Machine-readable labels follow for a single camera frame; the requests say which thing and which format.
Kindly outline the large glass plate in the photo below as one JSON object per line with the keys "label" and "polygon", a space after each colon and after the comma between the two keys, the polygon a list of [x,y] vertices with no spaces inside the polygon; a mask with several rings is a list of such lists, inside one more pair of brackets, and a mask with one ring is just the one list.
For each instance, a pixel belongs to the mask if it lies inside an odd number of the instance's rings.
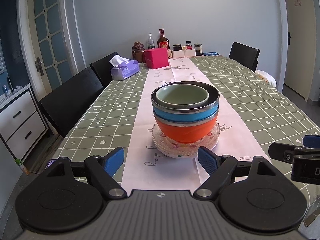
{"label": "large glass plate", "polygon": [[[218,121],[216,121],[215,125],[214,126],[217,126],[216,129],[219,129],[220,130],[220,125],[218,123]],[[152,140],[153,140],[153,143],[155,145],[155,147],[161,152],[163,153],[164,155],[167,155],[171,158],[175,158],[175,159],[182,159],[182,158],[196,158],[197,157],[197,152],[198,152],[198,149],[199,148],[195,148],[195,149],[191,149],[190,151],[188,150],[173,150],[173,149],[167,149],[167,148],[163,148],[157,144],[155,144],[154,142],[154,135],[155,135],[155,132],[159,131],[160,128],[159,126],[155,123],[153,128],[152,128]]]}

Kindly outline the orange steel bowl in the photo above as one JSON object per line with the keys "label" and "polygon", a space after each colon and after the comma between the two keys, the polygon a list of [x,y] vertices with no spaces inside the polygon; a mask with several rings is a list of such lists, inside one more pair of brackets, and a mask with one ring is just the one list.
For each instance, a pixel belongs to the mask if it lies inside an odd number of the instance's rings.
{"label": "orange steel bowl", "polygon": [[217,110],[209,117],[199,121],[178,122],[163,119],[153,112],[161,132],[172,140],[184,144],[190,144],[199,141],[205,135],[207,135],[214,127],[218,113],[219,111]]}

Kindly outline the blue steel bowl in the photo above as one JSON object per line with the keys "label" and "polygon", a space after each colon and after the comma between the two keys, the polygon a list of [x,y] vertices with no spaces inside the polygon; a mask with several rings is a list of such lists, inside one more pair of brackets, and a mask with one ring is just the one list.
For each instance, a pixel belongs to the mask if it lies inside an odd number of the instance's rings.
{"label": "blue steel bowl", "polygon": [[[157,101],[155,97],[155,93],[159,88],[162,88],[163,86],[166,86],[172,83],[173,84],[187,83],[192,85],[198,85],[202,88],[205,88],[209,93],[209,99],[202,106],[195,107],[195,108],[176,109],[176,108],[164,107],[160,105],[159,102]],[[157,115],[159,115],[161,118],[169,121],[193,122],[193,121],[199,121],[204,118],[207,118],[213,113],[215,113],[217,110],[219,110],[220,92],[214,86],[204,82],[199,82],[199,81],[178,81],[178,82],[172,82],[172,83],[162,85],[156,88],[151,93],[151,103],[152,103],[153,111]]]}

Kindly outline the green ceramic bowl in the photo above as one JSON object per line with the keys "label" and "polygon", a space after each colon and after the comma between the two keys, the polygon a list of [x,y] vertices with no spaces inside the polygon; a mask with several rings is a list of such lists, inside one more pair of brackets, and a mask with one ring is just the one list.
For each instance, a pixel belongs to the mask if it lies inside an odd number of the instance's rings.
{"label": "green ceramic bowl", "polygon": [[202,106],[209,99],[209,93],[198,85],[172,83],[159,88],[155,97],[164,107],[182,109]]}

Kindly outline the black chair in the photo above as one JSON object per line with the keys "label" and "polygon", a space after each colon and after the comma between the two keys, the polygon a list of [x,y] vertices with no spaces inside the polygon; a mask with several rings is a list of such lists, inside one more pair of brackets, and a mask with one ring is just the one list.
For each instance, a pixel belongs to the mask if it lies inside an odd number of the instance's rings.
{"label": "black chair", "polygon": [[118,55],[118,53],[113,52],[106,57],[89,64],[104,88],[112,81],[111,69],[113,68],[113,65],[110,63],[110,60],[116,55]]}
{"label": "black chair", "polygon": [[238,42],[233,42],[229,58],[255,72],[258,65],[260,49],[253,48]]}
{"label": "black chair", "polygon": [[39,109],[62,137],[104,90],[96,74],[85,68],[39,101]]}

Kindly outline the right side black chair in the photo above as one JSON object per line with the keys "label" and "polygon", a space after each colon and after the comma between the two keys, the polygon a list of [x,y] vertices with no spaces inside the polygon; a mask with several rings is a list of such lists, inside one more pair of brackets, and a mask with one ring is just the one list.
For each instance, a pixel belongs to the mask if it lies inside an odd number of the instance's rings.
{"label": "right side black chair", "polygon": [[253,48],[238,42],[233,42],[229,58],[255,72],[258,65],[260,49]]}

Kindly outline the purple tissue pack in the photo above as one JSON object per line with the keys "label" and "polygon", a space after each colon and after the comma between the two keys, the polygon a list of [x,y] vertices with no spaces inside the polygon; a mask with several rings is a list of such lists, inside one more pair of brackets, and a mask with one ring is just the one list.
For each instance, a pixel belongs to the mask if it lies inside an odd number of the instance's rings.
{"label": "purple tissue pack", "polygon": [[138,61],[129,60],[119,55],[112,57],[109,63],[112,65],[111,76],[113,80],[123,81],[140,71]]}

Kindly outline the cream door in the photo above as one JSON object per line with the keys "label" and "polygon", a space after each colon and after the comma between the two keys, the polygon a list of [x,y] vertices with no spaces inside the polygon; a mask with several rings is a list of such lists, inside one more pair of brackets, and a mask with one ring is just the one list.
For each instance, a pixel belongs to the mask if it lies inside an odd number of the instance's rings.
{"label": "cream door", "polygon": [[313,0],[285,0],[288,50],[284,83],[309,97],[316,58],[316,14]]}

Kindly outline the white box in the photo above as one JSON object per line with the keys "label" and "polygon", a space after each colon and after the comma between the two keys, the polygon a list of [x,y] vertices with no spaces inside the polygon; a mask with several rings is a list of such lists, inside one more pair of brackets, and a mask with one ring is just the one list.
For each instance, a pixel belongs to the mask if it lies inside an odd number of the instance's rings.
{"label": "white box", "polygon": [[173,58],[182,58],[185,57],[185,51],[183,50],[173,50],[172,51],[172,57]]}
{"label": "white box", "polygon": [[187,49],[184,51],[184,57],[195,57],[196,51],[195,49]]}

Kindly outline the dark filled glass jar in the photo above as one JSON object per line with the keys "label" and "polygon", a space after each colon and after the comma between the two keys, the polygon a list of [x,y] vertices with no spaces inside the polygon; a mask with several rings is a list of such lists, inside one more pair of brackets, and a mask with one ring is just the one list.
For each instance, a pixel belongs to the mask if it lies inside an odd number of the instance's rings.
{"label": "dark filled glass jar", "polygon": [[202,56],[202,44],[194,44],[194,49],[195,49],[195,55],[196,56]]}

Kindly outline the brown ceramic jar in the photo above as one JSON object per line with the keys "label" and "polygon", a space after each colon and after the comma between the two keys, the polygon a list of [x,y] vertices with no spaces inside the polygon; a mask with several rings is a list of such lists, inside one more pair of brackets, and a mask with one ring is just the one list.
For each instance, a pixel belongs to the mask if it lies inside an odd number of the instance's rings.
{"label": "brown ceramic jar", "polygon": [[145,63],[144,51],[144,44],[136,41],[132,46],[132,59],[138,61],[139,63]]}

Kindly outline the red label small jar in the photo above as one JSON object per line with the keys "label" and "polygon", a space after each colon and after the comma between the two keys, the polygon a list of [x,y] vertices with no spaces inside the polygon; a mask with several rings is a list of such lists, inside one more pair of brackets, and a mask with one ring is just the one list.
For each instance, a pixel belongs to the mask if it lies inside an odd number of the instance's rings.
{"label": "red label small jar", "polygon": [[190,40],[185,42],[185,46],[186,46],[186,50],[191,50],[193,48]]}

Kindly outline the clear plastic bottle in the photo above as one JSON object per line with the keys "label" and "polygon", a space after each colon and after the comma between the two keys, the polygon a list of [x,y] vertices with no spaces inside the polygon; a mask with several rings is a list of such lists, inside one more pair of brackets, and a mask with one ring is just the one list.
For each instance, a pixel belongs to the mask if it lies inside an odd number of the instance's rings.
{"label": "clear plastic bottle", "polygon": [[154,49],[156,47],[155,42],[152,37],[152,33],[148,34],[147,47],[148,47],[148,49]]}

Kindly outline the amber liquor bottle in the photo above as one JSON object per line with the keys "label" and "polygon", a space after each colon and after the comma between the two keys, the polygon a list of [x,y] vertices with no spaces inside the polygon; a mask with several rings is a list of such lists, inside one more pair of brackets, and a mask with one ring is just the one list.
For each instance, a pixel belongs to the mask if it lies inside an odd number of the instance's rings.
{"label": "amber liquor bottle", "polygon": [[159,39],[157,41],[158,48],[170,49],[169,40],[164,35],[164,29],[159,29]]}

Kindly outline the white glass panel door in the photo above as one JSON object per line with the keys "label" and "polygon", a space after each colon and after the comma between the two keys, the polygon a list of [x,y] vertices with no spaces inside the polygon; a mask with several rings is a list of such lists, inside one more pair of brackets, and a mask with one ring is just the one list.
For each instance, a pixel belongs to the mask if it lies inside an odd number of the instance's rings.
{"label": "white glass panel door", "polygon": [[23,58],[37,99],[86,66],[74,0],[17,0]]}

